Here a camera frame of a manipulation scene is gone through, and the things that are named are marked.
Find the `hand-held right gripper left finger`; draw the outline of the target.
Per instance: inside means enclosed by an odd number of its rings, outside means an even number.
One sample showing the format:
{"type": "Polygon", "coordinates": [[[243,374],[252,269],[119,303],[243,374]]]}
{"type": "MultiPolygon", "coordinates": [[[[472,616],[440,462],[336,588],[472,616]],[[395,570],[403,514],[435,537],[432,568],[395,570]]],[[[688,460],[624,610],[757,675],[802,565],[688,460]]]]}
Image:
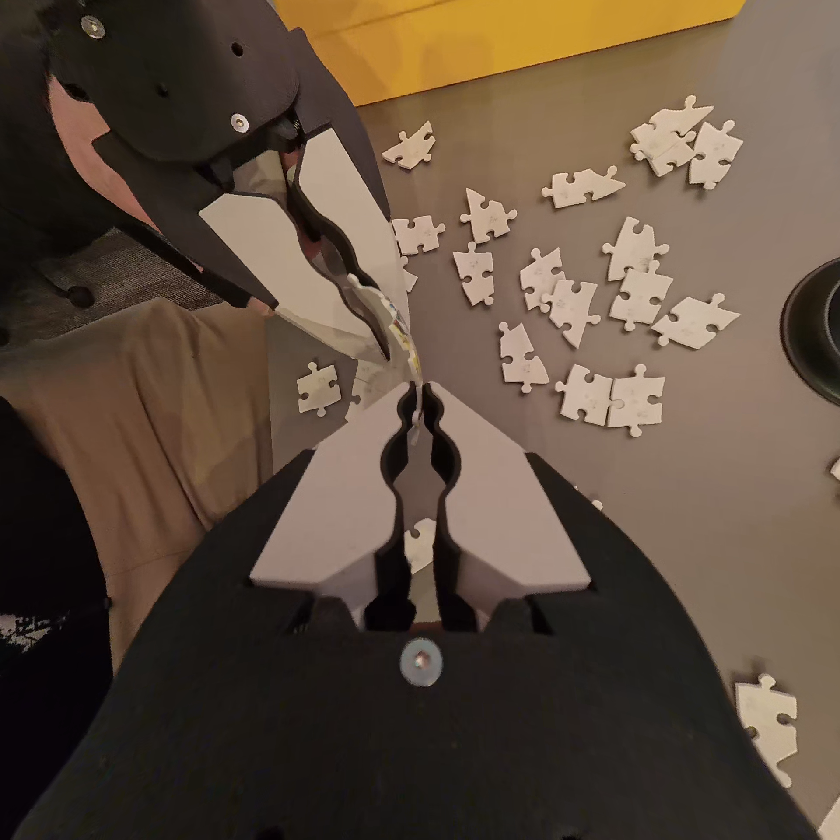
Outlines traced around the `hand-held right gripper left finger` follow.
{"type": "Polygon", "coordinates": [[[250,580],[339,598],[367,629],[407,629],[403,503],[414,385],[398,385],[311,451],[250,580]]]}

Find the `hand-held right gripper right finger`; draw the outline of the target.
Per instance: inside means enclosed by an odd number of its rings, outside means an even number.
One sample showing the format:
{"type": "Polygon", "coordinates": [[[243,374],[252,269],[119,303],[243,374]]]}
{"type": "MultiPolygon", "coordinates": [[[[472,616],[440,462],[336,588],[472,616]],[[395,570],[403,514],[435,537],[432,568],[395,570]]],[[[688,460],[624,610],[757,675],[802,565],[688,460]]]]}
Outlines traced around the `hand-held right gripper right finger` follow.
{"type": "Polygon", "coordinates": [[[432,465],[444,482],[434,582],[445,629],[531,595],[580,592],[590,575],[528,453],[440,384],[423,387],[432,465]]]}

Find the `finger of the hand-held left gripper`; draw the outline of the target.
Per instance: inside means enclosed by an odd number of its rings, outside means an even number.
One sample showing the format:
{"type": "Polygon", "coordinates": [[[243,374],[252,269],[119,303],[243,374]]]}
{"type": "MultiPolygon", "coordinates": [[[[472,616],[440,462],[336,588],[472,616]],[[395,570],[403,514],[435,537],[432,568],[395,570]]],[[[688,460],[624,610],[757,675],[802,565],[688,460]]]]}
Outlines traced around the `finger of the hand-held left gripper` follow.
{"type": "Polygon", "coordinates": [[[341,257],[344,273],[335,279],[352,291],[348,274],[378,287],[406,321],[403,264],[392,225],[334,128],[324,128],[303,144],[294,193],[311,224],[341,257]]]}
{"type": "Polygon", "coordinates": [[[226,193],[199,215],[276,301],[276,315],[349,357],[389,360],[373,311],[349,284],[304,255],[291,217],[274,197],[226,193]]]}

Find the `joined puzzle ball section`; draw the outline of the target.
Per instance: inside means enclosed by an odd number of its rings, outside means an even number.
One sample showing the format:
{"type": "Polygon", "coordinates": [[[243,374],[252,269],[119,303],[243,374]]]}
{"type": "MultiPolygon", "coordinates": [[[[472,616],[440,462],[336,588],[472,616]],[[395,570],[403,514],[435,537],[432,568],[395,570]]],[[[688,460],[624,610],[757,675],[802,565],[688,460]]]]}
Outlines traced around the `joined puzzle ball section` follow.
{"type": "Polygon", "coordinates": [[[412,383],[416,393],[416,407],[413,410],[408,442],[414,446],[423,419],[424,386],[415,342],[404,317],[389,297],[376,286],[365,286],[354,274],[348,274],[347,280],[363,306],[383,327],[390,358],[384,362],[358,360],[352,390],[352,396],[358,398],[358,402],[350,405],[345,420],[349,422],[355,414],[377,403],[398,385],[412,383]]]}

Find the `white puzzle pieces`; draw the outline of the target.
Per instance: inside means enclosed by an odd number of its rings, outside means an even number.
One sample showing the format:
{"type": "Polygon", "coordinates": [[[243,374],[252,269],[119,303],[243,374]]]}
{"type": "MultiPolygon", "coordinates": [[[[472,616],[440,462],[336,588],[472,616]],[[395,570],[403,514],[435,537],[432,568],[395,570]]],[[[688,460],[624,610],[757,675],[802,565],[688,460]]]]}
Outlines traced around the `white puzzle pieces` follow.
{"type": "MultiPolygon", "coordinates": [[[[648,121],[631,131],[633,143],[629,151],[638,161],[649,163],[656,176],[689,165],[688,183],[714,189],[728,173],[743,141],[731,134],[733,120],[717,129],[707,120],[712,106],[698,106],[689,95],[682,108],[663,108],[648,121]]],[[[616,178],[612,165],[604,175],[585,170],[572,175],[555,173],[552,183],[542,189],[542,196],[551,198],[555,208],[583,204],[614,194],[624,184],[616,178]]],[[[666,245],[655,244],[654,229],[645,225],[637,230],[639,220],[626,217],[613,244],[602,252],[611,257],[607,271],[609,282],[621,286],[612,301],[609,317],[623,324],[625,333],[642,326],[656,334],[656,346],[681,346],[698,351],[739,317],[725,309],[724,294],[718,292],[708,300],[684,297],[667,313],[660,313],[673,279],[658,272],[666,245]]],[[[532,263],[521,271],[520,282],[529,310],[539,308],[552,323],[563,330],[563,336],[574,349],[580,347],[585,327],[596,325],[601,317],[590,313],[597,285],[575,284],[561,270],[560,251],[547,255],[534,249],[532,263]]],[[[566,380],[555,390],[562,394],[560,414],[576,422],[583,420],[598,427],[625,428],[637,438],[644,426],[662,422],[665,378],[648,375],[646,366],[638,364],[624,377],[596,374],[580,364],[570,368],[566,380]]],[[[775,680],[767,674],[755,682],[738,682],[734,686],[738,716],[752,745],[771,773],[786,789],[792,779],[780,763],[797,751],[793,720],[797,701],[775,688],[775,680]]]]}

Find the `person's left forearm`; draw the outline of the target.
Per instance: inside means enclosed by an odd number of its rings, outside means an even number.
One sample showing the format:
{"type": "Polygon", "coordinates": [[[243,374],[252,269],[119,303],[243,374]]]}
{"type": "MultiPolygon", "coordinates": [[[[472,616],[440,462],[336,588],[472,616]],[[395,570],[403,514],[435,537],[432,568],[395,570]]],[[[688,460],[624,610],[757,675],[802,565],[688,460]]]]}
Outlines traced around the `person's left forearm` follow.
{"type": "Polygon", "coordinates": [[[48,79],[64,5],[1,2],[1,258],[11,274],[70,256],[112,228],[161,240],[85,183],[60,140],[48,79]]]}

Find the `black puzzle ball stand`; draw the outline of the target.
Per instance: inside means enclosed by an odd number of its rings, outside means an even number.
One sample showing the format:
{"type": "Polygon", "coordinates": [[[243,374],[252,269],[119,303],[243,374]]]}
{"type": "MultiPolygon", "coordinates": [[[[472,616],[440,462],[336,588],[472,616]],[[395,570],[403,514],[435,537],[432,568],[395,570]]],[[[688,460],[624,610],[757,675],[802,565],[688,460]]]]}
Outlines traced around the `black puzzle ball stand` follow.
{"type": "Polygon", "coordinates": [[[839,404],[839,258],[815,268],[792,290],[780,337],[792,369],[829,403],[839,404]]]}

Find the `person's left hand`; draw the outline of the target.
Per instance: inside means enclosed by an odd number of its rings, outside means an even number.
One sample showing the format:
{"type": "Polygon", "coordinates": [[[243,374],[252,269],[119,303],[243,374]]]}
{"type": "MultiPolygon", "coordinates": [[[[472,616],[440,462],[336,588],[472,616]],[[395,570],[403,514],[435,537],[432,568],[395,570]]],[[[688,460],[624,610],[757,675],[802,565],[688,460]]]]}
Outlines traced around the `person's left hand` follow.
{"type": "Polygon", "coordinates": [[[49,113],[70,162],[80,177],[96,192],[106,186],[110,168],[93,149],[93,142],[110,132],[96,106],[73,98],[61,82],[49,75],[49,113]]]}

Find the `person's tan trousers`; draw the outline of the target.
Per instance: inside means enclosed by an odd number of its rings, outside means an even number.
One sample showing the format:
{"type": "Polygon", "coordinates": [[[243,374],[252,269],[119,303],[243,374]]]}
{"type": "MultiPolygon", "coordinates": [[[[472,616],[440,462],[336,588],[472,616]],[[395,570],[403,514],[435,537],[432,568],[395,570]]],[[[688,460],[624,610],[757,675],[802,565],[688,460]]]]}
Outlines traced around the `person's tan trousers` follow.
{"type": "Polygon", "coordinates": [[[3,353],[1,383],[86,515],[117,671],[175,573],[272,474],[265,319],[157,298],[3,353]]]}

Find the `yellow plastic bin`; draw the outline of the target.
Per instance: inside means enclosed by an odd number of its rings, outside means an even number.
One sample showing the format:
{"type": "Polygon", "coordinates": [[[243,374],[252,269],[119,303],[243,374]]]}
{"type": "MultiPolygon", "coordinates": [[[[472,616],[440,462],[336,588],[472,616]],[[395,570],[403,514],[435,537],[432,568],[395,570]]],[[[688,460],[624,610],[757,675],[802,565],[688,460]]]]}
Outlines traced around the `yellow plastic bin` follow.
{"type": "Polygon", "coordinates": [[[364,106],[735,18],[743,1],[275,1],[364,106]]]}

